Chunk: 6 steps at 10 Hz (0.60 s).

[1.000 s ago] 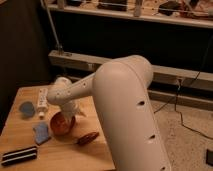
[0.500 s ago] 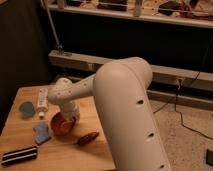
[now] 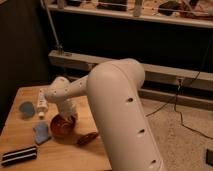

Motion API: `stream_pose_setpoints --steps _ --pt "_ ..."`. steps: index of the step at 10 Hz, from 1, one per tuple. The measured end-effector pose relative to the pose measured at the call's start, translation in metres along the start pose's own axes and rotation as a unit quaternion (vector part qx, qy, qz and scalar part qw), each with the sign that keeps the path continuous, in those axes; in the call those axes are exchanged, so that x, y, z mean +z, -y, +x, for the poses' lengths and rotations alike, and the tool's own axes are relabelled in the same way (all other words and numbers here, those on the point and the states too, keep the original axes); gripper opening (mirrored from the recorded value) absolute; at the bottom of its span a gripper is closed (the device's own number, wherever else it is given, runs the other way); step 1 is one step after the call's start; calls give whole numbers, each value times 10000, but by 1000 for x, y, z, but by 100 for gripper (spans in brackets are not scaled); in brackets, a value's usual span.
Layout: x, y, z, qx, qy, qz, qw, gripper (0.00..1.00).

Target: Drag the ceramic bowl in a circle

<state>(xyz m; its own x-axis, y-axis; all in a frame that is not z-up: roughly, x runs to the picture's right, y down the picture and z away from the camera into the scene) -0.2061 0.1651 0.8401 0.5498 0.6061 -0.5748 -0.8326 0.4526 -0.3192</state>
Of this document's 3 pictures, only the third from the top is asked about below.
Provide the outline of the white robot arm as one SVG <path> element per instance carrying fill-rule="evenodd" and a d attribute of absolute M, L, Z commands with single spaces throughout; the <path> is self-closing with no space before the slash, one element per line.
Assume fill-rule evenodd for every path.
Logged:
<path fill-rule="evenodd" d="M 45 98 L 69 115 L 65 101 L 85 95 L 112 171 L 167 171 L 138 95 L 145 80 L 134 59 L 103 62 L 76 80 L 56 78 Z"/>

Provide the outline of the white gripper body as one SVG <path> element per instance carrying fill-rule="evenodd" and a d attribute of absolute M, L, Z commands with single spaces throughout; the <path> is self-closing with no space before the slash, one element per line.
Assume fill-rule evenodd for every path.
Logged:
<path fill-rule="evenodd" d="M 56 104 L 59 115 L 67 121 L 74 121 L 76 119 L 76 106 L 71 99 L 59 102 Z"/>

